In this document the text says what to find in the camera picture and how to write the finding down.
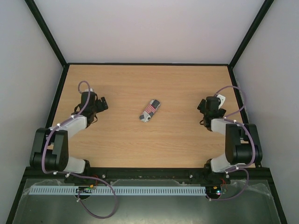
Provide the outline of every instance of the gray wall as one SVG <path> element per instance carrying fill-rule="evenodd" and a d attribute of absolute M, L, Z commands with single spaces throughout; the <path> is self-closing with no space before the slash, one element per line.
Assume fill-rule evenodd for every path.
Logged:
<path fill-rule="evenodd" d="M 290 224 L 299 214 L 299 1 L 276 0 L 235 67 Z"/>
<path fill-rule="evenodd" d="M 62 67 L 25 1 L 1 1 L 0 21 L 0 223 L 5 223 Z"/>
<path fill-rule="evenodd" d="M 263 0 L 36 0 L 68 62 L 229 63 Z"/>

